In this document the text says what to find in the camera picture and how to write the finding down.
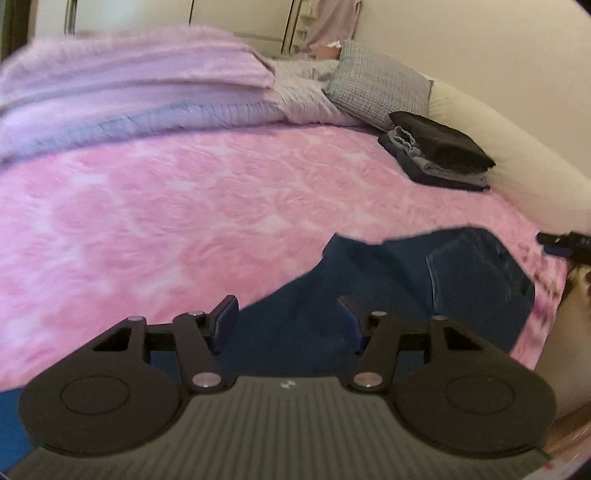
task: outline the gray checkered pillow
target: gray checkered pillow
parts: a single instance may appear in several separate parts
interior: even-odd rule
[[[353,40],[343,42],[339,67],[324,89],[336,106],[385,132],[392,130],[389,113],[426,116],[430,91],[418,72]]]

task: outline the small logo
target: small logo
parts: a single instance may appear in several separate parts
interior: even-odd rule
[[[286,381],[284,381],[284,382],[281,382],[281,383],[279,384],[279,386],[280,386],[281,388],[284,388],[285,390],[291,390],[292,388],[295,388],[295,387],[297,387],[297,383],[296,383],[296,382],[294,382],[293,380],[286,380]]]

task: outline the jeans pocket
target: jeans pocket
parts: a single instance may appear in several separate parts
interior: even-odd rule
[[[469,238],[458,238],[427,255],[437,314],[471,325],[506,311],[516,291],[495,263]]]

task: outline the gray folded cloth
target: gray folded cloth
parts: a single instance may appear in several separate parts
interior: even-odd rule
[[[438,179],[461,181],[478,187],[489,186],[486,174],[484,173],[458,173],[448,168],[441,168],[436,163],[430,161],[421,151],[419,144],[413,136],[401,126],[394,127],[394,130],[390,130],[388,132],[388,138],[394,145],[404,150],[414,164],[426,175],[431,175]]]

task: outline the lavender blanket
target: lavender blanket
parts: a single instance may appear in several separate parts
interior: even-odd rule
[[[0,70],[0,164],[178,128],[277,121],[274,69],[212,27],[33,42]]]
[[[273,72],[250,46],[212,27],[59,37],[33,42],[4,63],[0,109],[133,85],[228,83],[267,88],[273,81]]]

